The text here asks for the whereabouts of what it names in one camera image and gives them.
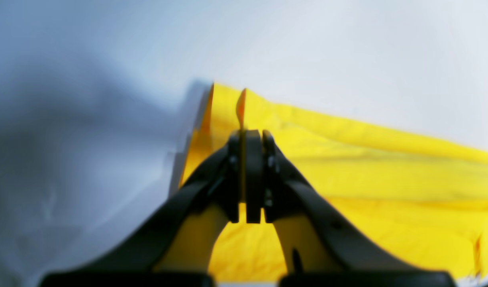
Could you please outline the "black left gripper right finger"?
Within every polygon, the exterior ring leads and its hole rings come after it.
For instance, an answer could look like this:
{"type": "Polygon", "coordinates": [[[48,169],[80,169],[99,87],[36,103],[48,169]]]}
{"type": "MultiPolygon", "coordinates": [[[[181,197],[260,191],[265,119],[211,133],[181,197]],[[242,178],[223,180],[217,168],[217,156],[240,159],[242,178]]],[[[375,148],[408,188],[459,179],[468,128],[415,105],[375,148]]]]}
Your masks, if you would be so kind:
{"type": "Polygon", "coordinates": [[[247,221],[273,224],[288,274],[280,287],[453,287],[378,247],[313,189],[268,131],[245,131],[247,221]]]}

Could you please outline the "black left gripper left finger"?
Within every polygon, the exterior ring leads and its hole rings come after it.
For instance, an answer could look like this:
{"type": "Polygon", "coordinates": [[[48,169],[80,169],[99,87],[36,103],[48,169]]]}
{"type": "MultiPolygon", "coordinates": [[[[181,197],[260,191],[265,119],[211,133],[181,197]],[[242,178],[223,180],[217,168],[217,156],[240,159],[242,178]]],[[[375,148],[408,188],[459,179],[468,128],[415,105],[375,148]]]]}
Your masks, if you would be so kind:
{"type": "Polygon", "coordinates": [[[184,185],[124,242],[42,287],[212,287],[217,238],[239,221],[242,132],[204,160],[184,185]]]}

